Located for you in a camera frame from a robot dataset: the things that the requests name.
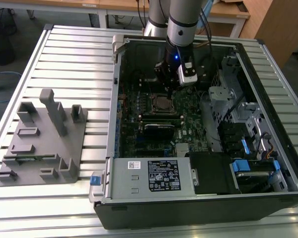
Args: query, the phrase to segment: blue latch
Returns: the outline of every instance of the blue latch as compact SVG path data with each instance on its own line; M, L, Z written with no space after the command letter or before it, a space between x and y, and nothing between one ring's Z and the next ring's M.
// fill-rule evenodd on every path
M232 165L234 172L250 171L250 167L247 160L235 160Z
M280 165L279 165L278 161L277 160L274 160L273 163L274 163L274 166L275 166L276 171L277 170L280 170Z
M243 144L243 146L244 146L245 153L246 153L247 155L249 155L249 154L250 154L250 151L249 151L249 148L248 148L248 146L247 146L246 140L242 139L241 141L242 141L242 144Z
M100 186L101 185L101 176L91 176L89 184L91 186Z

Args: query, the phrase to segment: gray floor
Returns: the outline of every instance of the gray floor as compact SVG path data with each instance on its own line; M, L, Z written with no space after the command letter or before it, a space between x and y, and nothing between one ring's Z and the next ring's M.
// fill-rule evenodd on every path
M11 36L10 40L16 53L16 60L6 66L0 66L0 71L16 71L22 73L32 54L32 51L42 33L46 23L69 26L90 27L88 14L35 11L35 20L30 20L25 10L15 10L14 20L18 32ZM109 16L109 27L140 30L141 23L138 17L126 16L119 19L121 24L115 24L112 16ZM298 60L291 57L283 69L283 73L298 96ZM0 101L9 100L18 83L17 76L0 75ZM5 111L7 103L0 103L0 119Z

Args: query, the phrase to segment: desk leg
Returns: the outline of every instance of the desk leg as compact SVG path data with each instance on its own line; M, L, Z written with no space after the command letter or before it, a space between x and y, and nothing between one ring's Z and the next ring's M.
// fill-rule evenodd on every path
M100 28L108 28L108 15L106 9L98 9L97 10L99 16L99 24Z
M231 38L238 38L242 29L243 29L243 26L244 26L244 23L245 23L246 19L243 19L243 18L239 18L236 22L236 24L234 25L233 27L233 30L230 34L229 37Z

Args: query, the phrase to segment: barcode sticker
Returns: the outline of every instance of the barcode sticker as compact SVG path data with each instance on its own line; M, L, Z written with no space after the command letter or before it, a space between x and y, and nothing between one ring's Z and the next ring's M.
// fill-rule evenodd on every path
M128 161L128 169L129 170L139 170L140 169L140 161Z

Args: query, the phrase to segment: wooden desk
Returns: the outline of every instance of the wooden desk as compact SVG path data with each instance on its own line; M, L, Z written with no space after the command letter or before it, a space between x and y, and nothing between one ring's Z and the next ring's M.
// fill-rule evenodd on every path
M138 16L138 8L135 0L99 0L97 8L100 22L102 22L101 18L107 15ZM142 1L140 1L140 8L141 16L143 16ZM145 10L149 10L148 1L145 1ZM213 5L208 21L234 25L230 37L238 38L245 21L249 18L249 12L240 11L236 4L219 2ZM101 24L100 27L107 28L107 24Z
M108 15L138 17L135 0L0 0L0 7L98 14L101 28L107 28ZM145 1L145 10L146 12L149 10L148 1ZM219 2L212 7L208 20L215 23L233 24L230 37L238 38L249 17L250 14L241 12L236 4Z

